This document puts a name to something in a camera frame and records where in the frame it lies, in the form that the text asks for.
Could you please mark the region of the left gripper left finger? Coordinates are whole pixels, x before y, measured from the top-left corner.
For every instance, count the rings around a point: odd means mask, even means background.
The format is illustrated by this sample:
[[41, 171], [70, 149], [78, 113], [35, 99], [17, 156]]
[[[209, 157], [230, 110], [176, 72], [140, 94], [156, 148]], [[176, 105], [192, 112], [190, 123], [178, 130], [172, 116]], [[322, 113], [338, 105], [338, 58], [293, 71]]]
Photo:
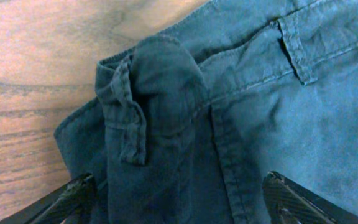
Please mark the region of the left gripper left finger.
[[82, 174], [40, 200], [6, 217], [0, 224], [86, 224], [96, 201], [96, 181]]

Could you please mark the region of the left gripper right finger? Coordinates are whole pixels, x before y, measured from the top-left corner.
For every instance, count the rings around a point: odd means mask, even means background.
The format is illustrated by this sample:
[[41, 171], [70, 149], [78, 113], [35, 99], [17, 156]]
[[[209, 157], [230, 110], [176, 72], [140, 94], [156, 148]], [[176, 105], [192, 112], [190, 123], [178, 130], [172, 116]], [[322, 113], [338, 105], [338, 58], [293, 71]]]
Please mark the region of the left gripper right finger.
[[278, 172], [262, 184], [272, 224], [358, 224], [358, 216], [344, 210]]

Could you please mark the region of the dark blue shorts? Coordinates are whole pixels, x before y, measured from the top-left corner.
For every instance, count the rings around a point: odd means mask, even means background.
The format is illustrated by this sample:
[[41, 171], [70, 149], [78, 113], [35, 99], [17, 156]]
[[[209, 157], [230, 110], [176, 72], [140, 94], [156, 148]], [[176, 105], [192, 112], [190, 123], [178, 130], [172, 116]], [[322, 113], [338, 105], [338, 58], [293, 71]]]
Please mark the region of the dark blue shorts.
[[210, 1], [95, 92], [55, 131], [90, 223], [269, 223], [271, 170], [358, 215], [358, 1]]

